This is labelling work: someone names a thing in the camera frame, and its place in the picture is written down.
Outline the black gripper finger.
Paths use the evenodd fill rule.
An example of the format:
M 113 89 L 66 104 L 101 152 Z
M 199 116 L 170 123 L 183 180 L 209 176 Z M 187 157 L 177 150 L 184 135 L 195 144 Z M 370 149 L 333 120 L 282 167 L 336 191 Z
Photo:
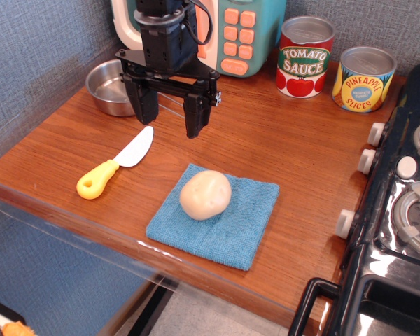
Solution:
M 187 137 L 193 139 L 209 123 L 210 101 L 202 95 L 189 93 L 184 99 L 183 109 L 185 112 Z
M 153 122 L 159 113 L 158 93 L 149 87 L 145 79 L 135 79 L 127 74 L 122 78 L 137 120 L 143 125 Z

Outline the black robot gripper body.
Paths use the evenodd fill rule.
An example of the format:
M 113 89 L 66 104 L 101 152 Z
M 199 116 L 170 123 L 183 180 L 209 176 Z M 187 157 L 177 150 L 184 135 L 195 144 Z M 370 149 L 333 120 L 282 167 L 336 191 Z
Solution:
M 170 77 L 193 78 L 204 86 L 197 90 L 198 95 L 205 97 L 208 105 L 217 106 L 221 102 L 216 86 L 220 74 L 197 57 L 198 47 L 211 39 L 213 23 L 209 23 L 207 36 L 201 41 L 194 6 L 137 6 L 132 17 L 139 26 L 141 49 L 131 47 L 117 52 L 123 71 L 130 66 L 140 68 L 141 73 L 133 73 L 133 78 L 164 80 L 174 89 L 179 85 Z

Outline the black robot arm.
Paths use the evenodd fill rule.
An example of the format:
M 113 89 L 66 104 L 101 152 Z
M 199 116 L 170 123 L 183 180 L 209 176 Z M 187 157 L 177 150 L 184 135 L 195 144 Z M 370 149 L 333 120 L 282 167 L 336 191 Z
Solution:
M 122 81 L 137 119 L 147 125 L 159 113 L 158 95 L 183 98 L 190 139 L 209 123 L 221 101 L 220 74 L 197 56 L 196 7 L 201 1 L 137 1 L 134 18 L 141 29 L 142 50 L 120 50 Z

